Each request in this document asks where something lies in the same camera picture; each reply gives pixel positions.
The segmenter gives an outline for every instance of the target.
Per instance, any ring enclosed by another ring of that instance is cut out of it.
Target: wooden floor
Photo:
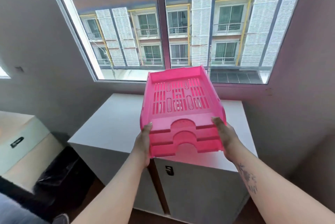
[[[96,179],[88,191],[82,205],[71,212],[68,212],[70,222],[99,194],[104,188],[100,180]],[[128,224],[180,224],[183,222],[175,221],[170,218],[165,218],[156,214],[147,213],[137,209],[133,209]],[[242,209],[240,215],[233,224],[265,224],[262,216],[258,212],[254,202],[249,199],[247,204]]]

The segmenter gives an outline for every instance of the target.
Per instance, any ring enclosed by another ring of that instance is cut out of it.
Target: hand
[[[131,151],[134,154],[139,154],[141,158],[143,158],[144,161],[144,167],[147,167],[150,162],[149,157],[149,146],[150,146],[150,140],[149,140],[149,133],[152,128],[152,123],[149,123],[145,125],[140,132],[140,134],[137,135],[133,150]]]
[[[212,122],[216,125],[222,145],[224,146],[224,156],[229,161],[232,161],[230,155],[231,148],[235,145],[242,144],[239,137],[237,136],[234,128],[228,123],[225,125],[220,117],[212,117]]]

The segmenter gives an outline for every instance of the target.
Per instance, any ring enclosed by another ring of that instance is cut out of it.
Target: forearm tattoo
[[[242,178],[245,180],[247,183],[247,186],[249,188],[250,192],[253,192],[254,194],[257,194],[257,181],[256,181],[256,176],[253,174],[249,173],[248,171],[245,170],[245,166],[240,163],[239,165],[239,172],[242,176]]]

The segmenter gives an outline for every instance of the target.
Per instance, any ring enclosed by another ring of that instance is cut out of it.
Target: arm
[[[212,118],[224,146],[267,224],[335,223],[335,214],[253,155],[235,130]]]
[[[151,128],[151,123],[143,128],[120,170],[73,224],[128,223],[142,171],[150,160],[148,153]]]

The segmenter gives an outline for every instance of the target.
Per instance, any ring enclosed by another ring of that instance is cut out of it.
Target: black trash bag
[[[49,202],[53,212],[63,213],[82,204],[95,177],[74,149],[67,146],[42,173],[33,191]]]

